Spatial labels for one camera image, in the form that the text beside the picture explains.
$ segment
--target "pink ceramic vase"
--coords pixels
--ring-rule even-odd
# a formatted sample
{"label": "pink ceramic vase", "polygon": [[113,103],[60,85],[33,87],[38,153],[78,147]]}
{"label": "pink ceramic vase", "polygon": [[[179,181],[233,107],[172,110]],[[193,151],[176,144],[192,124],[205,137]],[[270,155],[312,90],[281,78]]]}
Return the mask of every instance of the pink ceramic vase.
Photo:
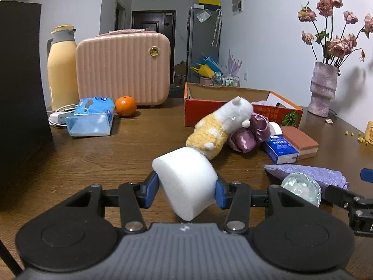
{"label": "pink ceramic vase", "polygon": [[338,68],[322,62],[315,62],[310,91],[311,102],[308,111],[320,117],[327,117],[330,100],[335,99]]}

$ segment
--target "pink suitcase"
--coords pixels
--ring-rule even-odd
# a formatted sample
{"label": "pink suitcase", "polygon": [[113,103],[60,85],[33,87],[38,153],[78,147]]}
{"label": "pink suitcase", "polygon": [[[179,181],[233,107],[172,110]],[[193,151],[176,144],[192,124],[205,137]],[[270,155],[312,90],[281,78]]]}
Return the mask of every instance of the pink suitcase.
{"label": "pink suitcase", "polygon": [[79,43],[76,74],[80,98],[122,96],[137,105],[159,105],[170,87],[170,42],[143,29],[112,31]]}

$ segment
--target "orange fruit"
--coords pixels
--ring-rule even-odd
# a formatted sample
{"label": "orange fruit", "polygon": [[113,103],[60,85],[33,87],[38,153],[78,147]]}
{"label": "orange fruit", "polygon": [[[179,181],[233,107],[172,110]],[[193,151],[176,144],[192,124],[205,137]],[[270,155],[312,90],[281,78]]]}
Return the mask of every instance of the orange fruit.
{"label": "orange fruit", "polygon": [[115,111],[121,117],[132,116],[136,109],[136,101],[132,97],[120,97],[115,101]]}

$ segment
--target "blue box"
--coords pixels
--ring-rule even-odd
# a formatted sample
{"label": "blue box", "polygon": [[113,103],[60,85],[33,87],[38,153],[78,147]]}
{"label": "blue box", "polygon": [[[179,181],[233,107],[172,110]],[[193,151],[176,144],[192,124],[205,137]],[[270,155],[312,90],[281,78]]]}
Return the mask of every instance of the blue box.
{"label": "blue box", "polygon": [[294,163],[298,157],[298,151],[281,135],[270,136],[262,147],[274,164]]}
{"label": "blue box", "polygon": [[114,102],[110,98],[81,99],[74,113],[66,117],[69,134],[73,137],[109,136],[114,109]]}

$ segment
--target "open box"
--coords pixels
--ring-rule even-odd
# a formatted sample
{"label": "open box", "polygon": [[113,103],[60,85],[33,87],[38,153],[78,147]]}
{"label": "open box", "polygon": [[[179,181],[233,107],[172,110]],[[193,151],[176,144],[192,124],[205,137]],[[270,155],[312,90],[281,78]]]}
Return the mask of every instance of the open box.
{"label": "open box", "polygon": [[268,101],[273,106],[253,105],[254,112],[280,126],[298,127],[303,109],[273,91],[186,83],[184,90],[184,123],[194,127],[199,120],[226,102],[240,96],[249,102]]}

